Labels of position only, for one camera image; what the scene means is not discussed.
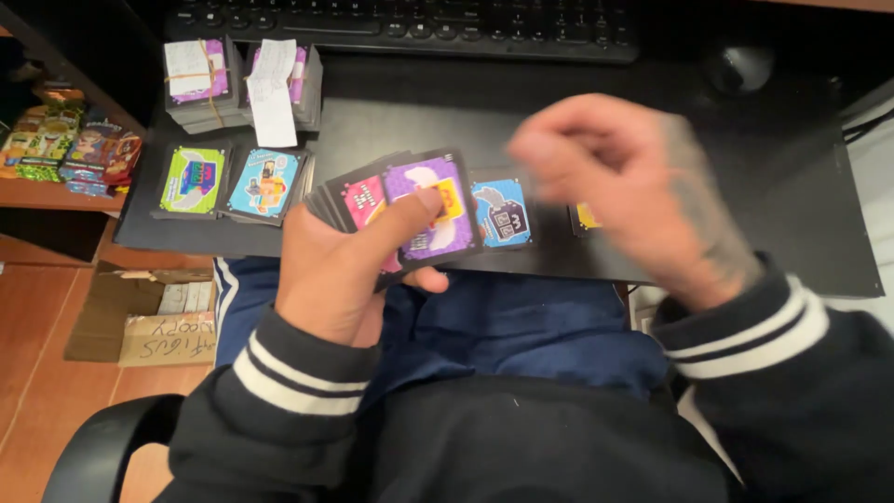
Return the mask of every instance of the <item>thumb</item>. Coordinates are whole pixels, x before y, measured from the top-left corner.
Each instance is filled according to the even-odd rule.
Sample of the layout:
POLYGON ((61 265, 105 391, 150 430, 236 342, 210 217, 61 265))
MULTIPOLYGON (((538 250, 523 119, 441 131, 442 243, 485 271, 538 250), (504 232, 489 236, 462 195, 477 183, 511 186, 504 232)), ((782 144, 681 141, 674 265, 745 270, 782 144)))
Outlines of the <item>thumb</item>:
POLYGON ((437 189, 420 189, 397 199, 345 244, 357 257, 359 266, 377 268, 402 244, 422 232, 442 206, 441 193, 437 189))
POLYGON ((507 152, 526 166, 541 184, 560 183, 563 192, 586 200, 587 189, 614 179, 612 170, 580 142, 557 132, 519 132, 507 152))

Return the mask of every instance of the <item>cardboard box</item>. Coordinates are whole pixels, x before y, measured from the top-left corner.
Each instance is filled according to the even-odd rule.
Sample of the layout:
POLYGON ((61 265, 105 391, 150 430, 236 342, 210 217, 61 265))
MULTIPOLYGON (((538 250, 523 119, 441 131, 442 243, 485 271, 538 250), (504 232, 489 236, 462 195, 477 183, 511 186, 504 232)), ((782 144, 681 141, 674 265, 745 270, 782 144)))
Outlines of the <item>cardboard box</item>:
POLYGON ((156 315, 166 286, 212 276, 211 269, 119 271, 99 262, 63 358, 128 367, 213 362, 213 294, 205 311, 156 315))

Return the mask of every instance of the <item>striped sleeve cuff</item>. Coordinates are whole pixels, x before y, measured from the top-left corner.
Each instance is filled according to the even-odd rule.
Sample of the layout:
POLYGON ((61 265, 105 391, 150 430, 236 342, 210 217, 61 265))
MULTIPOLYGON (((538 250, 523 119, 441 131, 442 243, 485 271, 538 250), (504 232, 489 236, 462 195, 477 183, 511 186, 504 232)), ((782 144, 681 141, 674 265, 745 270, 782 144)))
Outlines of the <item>striped sleeve cuff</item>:
POLYGON ((377 348, 337 345, 294 328, 272 308, 232 368, 255 397, 290 413, 354 413, 378 362, 377 348))
POLYGON ((655 315, 655 336, 690 379, 717 379, 759 371, 816 345, 829 329, 820 298, 787 277, 769 259, 766 274, 736 299, 690 314, 667 299, 655 315))

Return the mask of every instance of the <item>black chair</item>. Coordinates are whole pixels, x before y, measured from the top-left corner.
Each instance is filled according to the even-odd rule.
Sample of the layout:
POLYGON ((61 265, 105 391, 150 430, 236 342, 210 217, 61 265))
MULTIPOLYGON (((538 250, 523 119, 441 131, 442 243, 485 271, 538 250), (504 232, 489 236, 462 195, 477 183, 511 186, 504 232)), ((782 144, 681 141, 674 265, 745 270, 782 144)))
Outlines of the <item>black chair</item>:
POLYGON ((146 444, 168 445, 183 395, 157 395, 107 407, 87 419, 65 446, 43 503, 115 503, 131 455, 146 444))

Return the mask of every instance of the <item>wooden floor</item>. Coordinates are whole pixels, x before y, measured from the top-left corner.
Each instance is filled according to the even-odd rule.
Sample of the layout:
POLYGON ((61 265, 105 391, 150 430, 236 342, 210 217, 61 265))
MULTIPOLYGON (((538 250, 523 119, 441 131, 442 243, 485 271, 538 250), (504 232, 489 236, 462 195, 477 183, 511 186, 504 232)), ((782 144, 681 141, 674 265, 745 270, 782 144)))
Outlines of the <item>wooden floor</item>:
MULTIPOLYGON (((40 501, 65 443, 103 407, 188 394, 209 368, 128 368, 64 362, 65 340, 92 269, 7 265, 0 275, 0 488, 3 501, 40 501)), ((151 501, 167 484, 167 448, 131 459, 122 501, 151 501)))

